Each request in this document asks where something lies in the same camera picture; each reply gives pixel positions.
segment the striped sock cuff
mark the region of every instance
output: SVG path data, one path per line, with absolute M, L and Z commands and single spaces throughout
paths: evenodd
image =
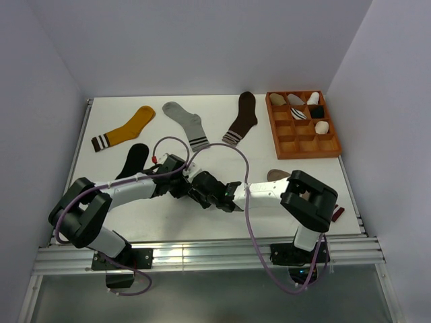
M 238 133 L 229 130 L 227 133 L 224 134 L 222 141 L 228 143 L 229 145 L 236 146 L 241 141 L 241 139 L 242 137 Z
M 191 147 L 192 152 L 196 152 L 196 151 L 200 150 L 201 148 L 209 145 L 209 141 L 208 141 L 207 137 L 205 137 L 205 136 L 189 140 L 189 143 L 190 143 L 190 147 Z
M 101 136 L 96 136 L 92 138 L 92 144 L 94 151 L 97 153 L 98 151 L 101 151 L 103 149 L 106 149 L 110 147 L 108 136 L 106 136 L 106 133 Z
M 307 119 L 307 117 L 305 116 L 305 114 L 303 114 L 301 111 L 295 109 L 295 108 L 290 108 L 290 112 L 292 113 L 292 116 L 296 119 L 296 120 L 304 120 Z

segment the wooden tray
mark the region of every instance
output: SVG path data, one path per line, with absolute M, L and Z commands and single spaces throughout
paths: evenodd
M 302 101 L 307 102 L 313 92 L 319 93 L 318 105 L 289 105 L 289 94 L 295 94 L 301 98 Z M 271 100 L 269 99 L 271 93 L 277 93 L 283 96 L 288 104 L 283 106 L 271 105 Z M 265 100 L 278 159 L 326 158 L 338 157 L 341 154 L 341 145 L 322 92 L 267 92 Z M 322 119 L 313 119 L 311 118 L 310 111 L 313 111 L 318 106 L 323 106 L 325 117 Z M 290 112 L 291 107 L 302 111 L 307 119 L 295 120 Z M 329 132 L 326 135 L 316 134 L 314 127 L 318 121 L 326 121 L 329 123 Z

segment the brown sock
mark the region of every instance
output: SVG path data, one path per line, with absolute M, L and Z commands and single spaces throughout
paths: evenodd
M 236 146 L 251 127 L 257 124 L 255 108 L 255 96 L 250 92 L 242 93 L 238 101 L 238 116 L 230 126 L 229 131 L 223 136 L 222 141 Z

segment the sock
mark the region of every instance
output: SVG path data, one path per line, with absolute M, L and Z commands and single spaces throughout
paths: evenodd
M 309 106 L 319 104 L 319 97 L 320 97 L 320 95 L 319 95 L 319 93 L 318 93 L 318 92 L 313 92 L 313 93 L 311 93 L 311 96 L 310 96 L 310 98 L 308 99 L 307 104 L 308 104 Z
M 271 104 L 273 106 L 283 106 L 284 104 L 287 104 L 283 96 L 276 93 L 271 93 L 269 95 L 269 99 L 271 100 Z
M 323 119 L 325 117 L 325 110 L 323 106 L 318 106 L 314 110 L 310 110 L 310 115 L 313 119 Z
M 314 127 L 316 133 L 320 135 L 325 135 L 329 131 L 329 123 L 326 121 L 319 121 L 316 123 L 316 126 Z
M 238 100 L 238 116 L 230 126 L 222 141 L 236 146 L 248 133 L 251 127 L 257 124 L 255 114 L 256 98 L 250 92 L 244 92 Z
M 162 109 L 166 116 L 184 129 L 192 151 L 198 151 L 209 144 L 200 116 L 187 112 L 176 102 L 165 103 Z
M 294 117 L 294 119 L 296 120 L 304 120 L 307 119 L 307 117 L 305 116 L 305 114 L 303 114 L 301 111 L 290 107 L 290 113 L 292 113 L 292 116 Z
M 147 145 L 143 143 L 134 144 L 127 154 L 123 170 L 115 179 L 119 180 L 141 172 L 149 154 L 150 150 Z
M 154 110 L 149 106 L 142 106 L 138 109 L 132 118 L 120 128 L 112 130 L 103 135 L 93 137 L 92 144 L 94 151 L 97 153 L 108 147 L 122 143 L 123 141 L 137 138 L 142 129 L 156 115 Z
M 303 106 L 305 105 L 305 102 L 302 101 L 298 96 L 294 94 L 288 95 L 288 100 L 291 106 Z

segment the cable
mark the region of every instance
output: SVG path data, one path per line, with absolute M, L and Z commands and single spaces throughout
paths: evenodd
M 144 176 L 138 177 L 137 179 L 136 179 L 136 178 L 128 178 L 128 179 L 120 180 L 120 181 L 118 181 L 118 182 L 112 183 L 111 187 L 117 187 L 117 186 L 121 186 L 121 185 L 125 185 L 125 184 L 129 184 L 129 183 L 136 182 L 137 180 L 145 180 L 145 179 L 147 179 L 147 178 L 159 178 L 159 177 L 165 177 L 165 176 L 173 175 L 173 174 L 175 174 L 175 173 L 178 173 L 178 172 L 182 171 L 182 170 L 186 167 L 187 162 L 189 161 L 189 158 L 190 158 L 190 151 L 189 151 L 189 147 L 187 146 L 187 144 L 186 144 L 184 141 L 182 141 L 181 139 L 176 138 L 176 137 L 164 137 L 164 138 L 161 138 L 161 139 L 160 139 L 160 140 L 159 140 L 159 141 L 154 145 L 154 148 L 153 148 L 153 156 L 155 156 L 155 155 L 156 155 L 156 149 L 157 149 L 157 146 L 158 146 L 159 144 L 161 144 L 161 142 L 163 142 L 163 141 L 165 141 L 165 140 L 167 140 L 167 139 L 174 139 L 174 140 L 179 141 L 180 143 L 182 143 L 182 144 L 184 145 L 184 147 L 185 147 L 185 149 L 186 149 L 186 151 L 187 151 L 187 157 L 186 157 L 186 161 L 185 161 L 184 165 L 182 165 L 180 168 L 178 168 L 178 169 L 176 169 L 176 170 L 174 170 L 174 171 L 172 171 L 172 172 L 165 173 L 165 174 L 158 174 L 158 175 L 144 175 Z M 60 227 L 61 227 L 61 224 L 62 224 L 62 222 L 63 222 L 63 220 L 64 220 L 64 218 L 65 218 L 66 214 L 70 211 L 70 209 L 71 209 L 71 208 L 72 208 L 76 203 L 80 202 L 80 200 L 81 200 L 84 196 L 86 196 L 86 195 L 90 194 L 91 192 L 94 192 L 95 190 L 104 190 L 105 188 L 108 188 L 108 185 L 107 185 L 107 184 L 103 184 L 103 185 L 99 185 L 99 186 L 91 187 L 90 189 L 85 190 L 84 192 L 82 192 L 81 194 L 79 194 L 77 197 L 75 197 L 75 198 L 74 198 L 74 199 L 73 199 L 73 200 L 72 200 L 72 201 L 71 201 L 71 202 L 66 206 L 66 208 L 64 209 L 64 211 L 61 213 L 61 215 L 60 215 L 60 217 L 59 217 L 59 219 L 58 219 L 58 221 L 57 221 L 57 224 L 55 225 L 55 239 L 58 241 L 58 243 L 60 243 L 60 244 L 68 244 L 68 243 L 69 243 L 67 240 L 63 240 L 63 239 L 61 239 L 61 237 L 60 237 Z
M 144 273 L 143 271 L 139 271 L 135 268 L 131 268 L 131 267 L 119 264 L 102 252 L 99 252 L 99 255 L 101 255 L 102 258 L 105 259 L 107 262 L 111 263 L 111 265 L 116 266 L 117 268 L 122 268 L 122 269 L 127 269 L 128 271 L 133 271 L 135 274 L 141 275 L 148 280 L 147 287 L 142 289 L 141 291 L 137 291 L 135 293 L 123 293 L 121 291 L 116 291 L 114 289 L 108 289 L 110 292 L 114 293 L 115 295 L 119 295 L 119 296 L 138 296 L 138 295 L 144 294 L 146 291 L 148 291 L 150 289 L 151 285 L 153 284 L 153 280 L 151 279 L 151 277 L 148 274 Z
M 245 210 L 244 210 L 244 212 L 245 212 L 245 219 L 246 219 L 247 229 L 248 229 L 248 233 L 249 233 L 249 235 L 250 235 L 250 238 L 251 238 L 251 242 L 252 242 L 252 244 L 253 244 L 253 247 L 254 247 L 254 249 L 255 249 L 255 251 L 256 251 L 256 253 L 257 253 L 257 256 L 258 256 L 258 258 L 259 258 L 259 260 L 260 260 L 260 262 L 261 262 L 261 264 L 262 264 L 263 268 L 265 269 L 266 273 L 268 274 L 269 278 L 271 278 L 271 280 L 272 280 L 272 281 L 273 281 L 273 282 L 274 282 L 274 283 L 275 283 L 275 284 L 276 284 L 276 285 L 277 285 L 277 286 L 278 286 L 282 291 L 284 291 L 285 293 L 288 293 L 288 294 L 292 294 L 292 295 L 297 295 L 297 294 L 299 294 L 299 293 L 302 293 L 302 292 L 307 288 L 307 286 L 312 285 L 312 284 L 316 283 L 316 282 L 319 280 L 319 278 L 320 278 L 320 277 L 323 275 L 323 273 L 325 272 L 325 269 L 327 268 L 327 264 L 328 264 L 328 261 L 329 261 L 329 250 L 328 250 L 328 246 L 327 246 L 327 239 L 326 239 L 326 236 L 325 236 L 324 234 L 321 234 L 321 235 L 319 236 L 319 241 L 317 242 L 316 250 L 314 251 L 314 255 L 313 255 L 313 258 L 312 258 L 312 262 L 311 262 L 311 264 L 310 264 L 310 271 L 309 271 L 309 273 L 308 273 L 308 275 L 307 275 L 307 278 L 306 278 L 306 280 L 305 280 L 304 284 L 301 286 L 301 288 L 299 288 L 299 289 L 297 289 L 297 290 L 295 290 L 295 291 L 291 291 L 291 290 L 289 290 L 289 289 L 288 289 L 287 287 L 285 287 L 282 283 L 280 283 L 280 281 L 278 281 L 278 279 L 274 276 L 274 274 L 271 272 L 271 270 L 270 270 L 270 269 L 269 269 L 269 267 L 267 266 L 267 264 L 266 264 L 266 262 L 265 262 L 265 259 L 263 258 L 263 255 L 262 255 L 262 253 L 261 253 L 261 251 L 260 251 L 260 249 L 259 249 L 259 246 L 258 246 L 258 244 L 257 244 L 256 238 L 255 238 L 255 235 L 254 235 L 254 233 L 253 233 L 253 229 L 252 229 L 252 227 L 251 227 L 251 223 L 250 223 L 249 206 L 250 206 L 250 194 L 251 194 L 251 193 L 250 193 L 250 188 L 249 188 L 249 185 L 248 185 L 248 174 L 249 174 L 249 172 L 250 172 L 250 164 L 249 164 L 248 159 L 246 158 L 245 154 L 243 154 L 243 152 L 241 152 L 238 148 L 233 147 L 233 146 L 228 145 L 228 144 L 225 144 L 225 143 L 210 143 L 209 145 L 207 145 L 207 146 L 205 146 L 205 147 L 201 148 L 200 150 L 196 151 L 196 153 L 194 153 L 194 154 L 193 154 L 192 158 L 191 158 L 191 159 L 190 159 L 190 161 L 189 161 L 189 158 L 190 158 L 190 151 L 189 151 L 189 147 L 187 146 L 187 144 L 186 144 L 184 141 L 182 141 L 181 139 L 176 138 L 176 137 L 164 137 L 164 138 L 160 139 L 160 140 L 159 140 L 159 141 L 154 145 L 154 148 L 153 148 L 153 157 L 155 157 L 155 156 L 156 156 L 156 148 L 157 148 L 157 146 L 158 146 L 159 144 L 161 144 L 161 142 L 163 142 L 164 140 L 167 140 L 167 139 L 174 139 L 174 140 L 176 140 L 176 141 L 179 141 L 179 142 L 180 142 L 180 143 L 182 143 L 182 144 L 184 145 L 184 147 L 186 148 L 186 151 L 187 151 L 187 158 L 186 158 L 186 160 L 185 160 L 184 164 L 183 164 L 181 167 L 179 167 L 178 169 L 176 169 L 176 170 L 174 170 L 174 171 L 172 171 L 172 172 L 165 173 L 165 174 L 158 174 L 158 175 L 145 175 L 145 176 L 138 177 L 137 179 L 136 179 L 136 178 L 124 179 L 124 180 L 121 180 L 121 181 L 118 181 L 118 182 L 113 183 L 113 184 L 111 185 L 111 187 L 116 187 L 116 186 L 120 186 L 120 185 L 129 184 L 129 183 L 135 182 L 136 180 L 144 180 L 144 179 L 147 179 L 147 178 L 159 178 L 159 177 L 165 177 L 165 176 L 173 175 L 173 174 L 175 174 L 175 173 L 177 173 L 177 172 L 182 171 L 185 167 L 187 167 L 187 168 L 188 168 L 188 167 L 191 165 L 191 163 L 193 162 L 193 160 L 197 157 L 197 155 L 198 155 L 201 151 L 203 151 L 203 150 L 207 149 L 208 147 L 211 147 L 211 146 L 224 146 L 224 147 L 229 147 L 229 148 L 231 148 L 231 149 L 235 150 L 237 153 L 239 153 L 239 154 L 240 154 L 240 156 L 243 158 L 243 160 L 244 160 L 244 162 L 245 162 L 246 171 L 245 171 L 245 175 L 244 175 L 244 185 L 246 186 L 246 201 L 245 201 Z M 86 190 L 86 191 L 82 192 L 81 194 L 79 194 L 77 197 L 75 197 L 75 198 L 74 198 L 74 199 L 73 199 L 73 200 L 72 200 L 72 201 L 71 201 L 71 202 L 66 206 L 66 208 L 64 209 L 64 211 L 61 213 L 61 215 L 60 215 L 60 217 L 59 217 L 59 220 L 57 221 L 57 224 L 56 224 L 56 226 L 55 226 L 55 238 L 57 239 L 57 241 L 58 241 L 59 243 L 61 243 L 61 244 L 66 244 L 66 243 L 68 243 L 68 241 L 62 240 L 62 239 L 60 238 L 60 227 L 61 227 L 61 224 L 62 224 L 62 222 L 63 222 L 63 220 L 64 220 L 64 217 L 65 217 L 65 216 L 66 216 L 66 214 L 69 212 L 69 210 L 72 208 L 72 206 L 74 206 L 76 203 L 78 203 L 78 202 L 79 202 L 79 201 L 80 201 L 84 196 L 86 196 L 87 194 L 90 194 L 91 192 L 94 192 L 95 190 L 103 190 L 103 189 L 105 189 L 105 188 L 108 188 L 108 185 L 107 185 L 107 184 L 92 187 L 92 188 L 90 188 L 90 189 L 88 189 L 88 190 Z M 314 267 L 316 266 L 316 262 L 317 262 L 317 255 L 318 255 L 319 250 L 320 250 L 320 246 L 321 246 L 321 242 L 322 242 L 322 237 L 325 239 L 325 242 L 326 242 L 326 251 L 327 251 L 327 252 L 326 252 L 326 253 L 327 253 L 327 255 L 326 255 L 325 266 L 323 267 L 323 272 L 322 272 L 322 274 L 321 274 L 321 275 L 319 275 L 319 276 L 317 277 L 316 281 L 314 281 L 313 283 L 309 284 L 309 283 L 310 283 L 310 280 L 311 280 L 311 277 L 312 277 L 313 269 L 314 269 Z M 115 290 L 110 290 L 111 292 L 113 292 L 113 293 L 115 293 L 115 294 L 117 294 L 117 295 L 122 295 L 122 296 L 135 296 L 135 295 L 141 295 L 142 293 L 145 293 L 146 291 L 148 291 L 148 289 L 150 289 L 150 287 L 151 287 L 151 285 L 152 285 L 152 280 L 151 280 L 151 277 L 150 277 L 148 274 L 146 274 L 146 273 L 144 273 L 144 272 L 142 272 L 142 271 L 139 271 L 139 270 L 137 270 L 137 269 L 134 269 L 134 268 L 131 268 L 131 267 L 128 267 L 128 266 L 121 265 L 121 264 L 119 264 L 119 263 L 115 262 L 113 259 L 111 259 L 110 257 L 108 257 L 107 255 L 105 255 L 105 254 L 103 254 L 103 253 L 101 253 L 101 252 L 100 252 L 100 254 L 101 254 L 101 256 L 102 256 L 106 261 L 108 261 L 108 262 L 109 262 L 109 263 L 111 263 L 112 265 L 114 265 L 114 266 L 116 266 L 116 267 L 118 267 L 118 268 L 123 268 L 123 269 L 127 269 L 127 270 L 130 270 L 130 271 L 133 271 L 134 273 L 136 273 L 136 274 L 138 274 L 138 275 L 141 275 L 141 276 L 143 276 L 143 277 L 147 278 L 147 279 L 148 279 L 148 281 L 149 281 L 148 286 L 147 286 L 145 289 L 143 289 L 143 290 L 141 290 L 141 291 L 138 291 L 138 292 L 136 292 L 136 293 L 122 293 L 122 292 L 118 292 L 118 291 L 115 291 Z
M 186 167 L 187 162 L 189 161 L 189 158 L 190 158 L 190 150 L 189 150 L 189 147 L 188 147 L 188 146 L 187 146 L 187 144 L 186 144 L 184 141 L 182 141 L 181 139 L 176 138 L 176 137 L 171 137 L 171 136 L 161 138 L 161 139 L 160 139 L 160 140 L 159 140 L 159 141 L 154 145 L 154 148 L 153 148 L 153 156 L 156 156 L 156 149 L 157 149 L 157 146 L 158 146 L 159 144 L 161 144 L 161 142 L 163 142 L 163 141 L 165 141 L 165 140 L 167 140 L 167 139 L 174 139 L 174 140 L 176 140 L 176 141 L 179 141 L 179 142 L 180 142 L 180 143 L 182 143 L 182 145 L 185 147 L 186 152 L 187 152 L 187 156 L 186 156 L 185 163 L 184 163 L 181 167 L 179 167 L 178 169 L 176 169 L 176 170 L 174 170 L 174 171 L 172 171 L 172 172 L 165 173 L 165 174 L 158 174 L 158 175 L 145 175 L 145 176 L 138 177 L 137 179 L 136 179 L 136 178 L 129 178 L 129 179 L 120 180 L 120 181 L 118 181 L 118 182 L 113 183 L 113 184 L 111 185 L 111 187 L 116 187 L 116 186 L 120 186 L 120 185 L 126 185 L 126 184 L 130 184 L 130 183 L 132 183 L 132 182 L 136 182 L 137 180 L 145 180 L 145 179 L 147 179 L 147 178 L 159 178 L 159 177 L 164 177 L 164 176 L 170 176 L 170 175 L 173 175 L 173 174 L 175 174 L 175 173 L 181 172 L 181 171 Z M 60 244 L 67 244 L 67 243 L 69 243 L 67 240 L 62 240 L 62 239 L 61 239 L 61 237 L 60 237 L 60 227 L 61 227 L 61 224 L 62 224 L 62 222 L 63 222 L 63 220 L 64 220 L 64 218 L 65 218 L 66 214 L 70 211 L 70 209 L 71 209 L 71 208 L 72 208 L 76 203 L 80 202 L 80 200 L 81 200 L 84 196 L 86 196 L 87 194 L 90 194 L 91 192 L 94 192 L 95 190 L 104 190 L 105 188 L 108 188 L 108 185 L 107 185 L 107 184 L 92 187 L 92 188 L 90 188 L 90 189 L 88 189 L 88 190 L 86 190 L 86 191 L 82 192 L 81 194 L 79 194 L 77 197 L 75 197 L 75 198 L 74 198 L 74 199 L 73 199 L 73 200 L 72 200 L 72 201 L 71 201 L 71 202 L 70 202 L 70 203 L 65 207 L 64 211 L 61 213 L 61 215 L 60 215 L 60 217 L 59 217 L 59 219 L 58 219 L 58 221 L 57 221 L 57 224 L 56 224 L 56 226 L 55 226 L 55 239 L 56 239 Z M 111 291 L 112 293 L 114 293 L 114 294 L 116 294 L 116 295 L 121 295 L 121 296 L 136 296 L 136 295 L 141 295 L 141 294 L 145 293 L 145 292 L 146 292 L 146 291 L 148 291 L 148 290 L 150 289 L 150 287 L 152 286 L 153 281 L 152 281 L 151 277 L 150 277 L 148 274 L 144 273 L 143 271 L 139 271 L 139 270 L 137 270 L 137 269 L 135 269 L 135 268 L 131 268 L 131 267 L 128 267 L 128 266 L 123 266 L 122 264 L 117 263 L 117 262 L 116 262 L 116 261 L 114 261 L 112 258 L 110 258 L 110 257 L 108 257 L 107 255 L 103 254 L 102 252 L 99 252 L 99 254 L 101 255 L 101 257 L 103 257 L 103 259 L 105 259 L 105 261 L 107 261 L 107 262 L 111 263 L 112 265 L 114 265 L 114 266 L 116 266 L 116 267 L 118 267 L 118 268 L 122 268 L 122 269 L 127 269 L 127 270 L 129 270 L 129 271 L 133 271 L 135 274 L 141 275 L 141 276 L 145 277 L 145 278 L 148 280 L 148 286 L 147 286 L 145 289 L 142 289 L 141 291 L 137 291 L 137 292 L 135 292 L 135 293 L 123 293 L 123 292 L 116 291 L 116 290 L 114 290 L 114 289 L 109 289 L 109 291 Z
M 316 246 L 316 250 L 314 251 L 314 255 L 310 264 L 310 271 L 307 275 L 307 278 L 304 282 L 304 284 L 301 286 L 301 288 L 292 291 L 290 289 L 288 289 L 286 286 L 284 286 L 275 276 L 274 274 L 271 272 L 271 269 L 269 269 L 267 263 L 265 262 L 265 259 L 263 258 L 263 255 L 259 249 L 259 246 L 257 244 L 255 235 L 253 233 L 253 229 L 251 227 L 251 223 L 250 223 L 250 215 L 249 215 L 249 206 L 250 206 L 250 188 L 248 185 L 248 173 L 250 172 L 250 164 L 248 162 L 247 157 L 243 154 L 243 152 L 241 152 L 241 150 L 239 150 L 238 148 L 231 146 L 231 145 L 227 145 L 225 143 L 210 143 L 208 146 L 205 146 L 205 148 L 211 147 L 211 146 L 225 146 L 225 147 L 229 147 L 233 150 L 235 150 L 237 153 L 240 154 L 240 156 L 243 158 L 244 162 L 245 162 L 245 167 L 246 167 L 246 171 L 245 171 L 245 176 L 244 176 L 244 185 L 246 186 L 246 198 L 245 198 L 245 220 L 247 223 L 247 229 L 248 229 L 248 234 L 250 235 L 250 239 L 251 242 L 253 244 L 253 247 L 255 248 L 255 251 L 257 253 L 257 256 L 259 257 L 259 260 L 261 261 L 261 264 L 263 266 L 263 268 L 265 269 L 265 271 L 267 272 L 269 278 L 271 278 L 271 280 L 285 293 L 287 294 L 291 294 L 291 295 L 298 295 L 299 293 L 302 293 L 308 285 L 312 285 L 314 283 L 316 283 L 316 281 L 319 279 L 319 277 L 317 277 L 316 281 L 314 281 L 313 283 L 310 283 L 311 277 L 312 277 L 312 271 L 314 269 L 314 267 L 316 266 L 317 263 L 317 255 L 319 254 L 319 250 L 321 247 L 321 242 L 322 242 L 322 237 L 324 237 L 325 241 L 326 241 L 326 236 L 324 234 L 321 234 L 319 236 L 319 241 L 317 242 L 317 246 Z M 196 153 L 192 156 L 192 158 L 190 159 L 190 162 L 188 164 L 188 166 L 191 164 L 191 162 L 196 158 L 196 156 L 203 151 L 203 149 L 200 149 L 199 151 L 196 151 Z M 323 272 L 325 272 L 326 267 L 327 267 L 327 263 L 329 260 L 329 252 L 328 249 L 326 249 L 327 252 L 327 257 L 326 257 L 326 261 L 325 261 L 325 266 L 323 267 Z

